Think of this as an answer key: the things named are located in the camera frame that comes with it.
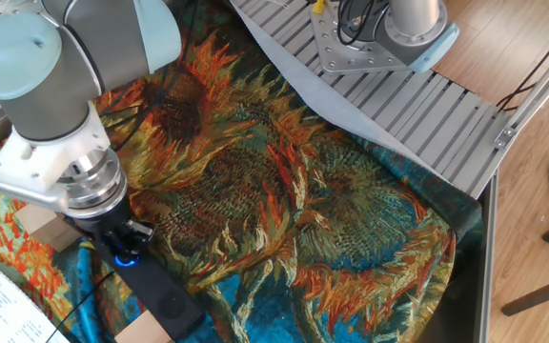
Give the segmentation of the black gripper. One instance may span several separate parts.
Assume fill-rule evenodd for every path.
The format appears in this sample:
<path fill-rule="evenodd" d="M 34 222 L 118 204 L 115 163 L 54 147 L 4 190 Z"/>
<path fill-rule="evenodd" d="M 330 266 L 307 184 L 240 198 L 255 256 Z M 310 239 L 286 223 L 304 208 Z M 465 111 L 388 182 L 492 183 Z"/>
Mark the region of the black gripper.
<path fill-rule="evenodd" d="M 96 238 L 112 256 L 129 260 L 151 242 L 156 226 L 132 219 L 130 199 L 125 195 L 111 210 L 89 218 L 71 217 L 75 227 L 88 238 Z"/>

